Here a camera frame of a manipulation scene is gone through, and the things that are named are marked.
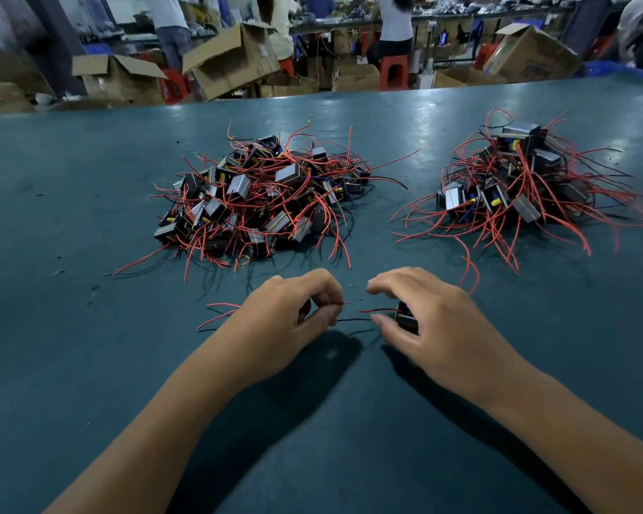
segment workstation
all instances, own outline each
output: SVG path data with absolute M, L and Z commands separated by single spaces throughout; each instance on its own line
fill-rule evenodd
M 553 133 L 576 151 L 618 150 L 595 158 L 634 176 L 643 195 L 643 77 L 464 84 L 143 105 L 122 91 L 99 99 L 104 110 L 76 105 L 95 101 L 86 97 L 0 114 L 0 513 L 40 512 L 72 483 L 221 324 L 195 331 L 222 311 L 206 304 L 243 303 L 270 277 L 319 267 L 341 282 L 349 321 L 225 407 L 169 512 L 588 512 L 531 449 L 391 350 L 360 311 L 395 306 L 365 285 L 397 267 L 474 287 L 471 269 L 461 282 L 469 265 L 457 241 L 396 243 L 405 222 L 392 218 L 442 189 L 442 169 L 494 108 L 544 127 L 566 111 Z M 499 112 L 488 122 L 508 124 Z M 184 159 L 202 171 L 205 156 L 237 149 L 229 137 L 272 135 L 306 158 L 330 141 L 329 155 L 351 150 L 376 169 L 361 197 L 341 202 L 347 251 L 328 259 L 334 238 L 317 249 L 317 235 L 262 259 L 243 251 L 244 261 L 239 243 L 219 258 L 225 268 L 194 256 L 184 281 L 186 252 L 174 259 L 172 245 L 106 276 L 165 245 L 154 234 L 171 204 L 148 196 L 190 172 Z M 439 210 L 437 200 L 422 209 Z M 633 209 L 602 212 L 643 223 Z M 519 274 L 494 248 L 474 249 L 476 234 L 463 237 L 480 274 L 472 299 L 519 354 L 643 440 L 643 227 L 620 228 L 617 245 L 608 224 L 577 227 L 590 256 L 576 237 L 523 230 Z

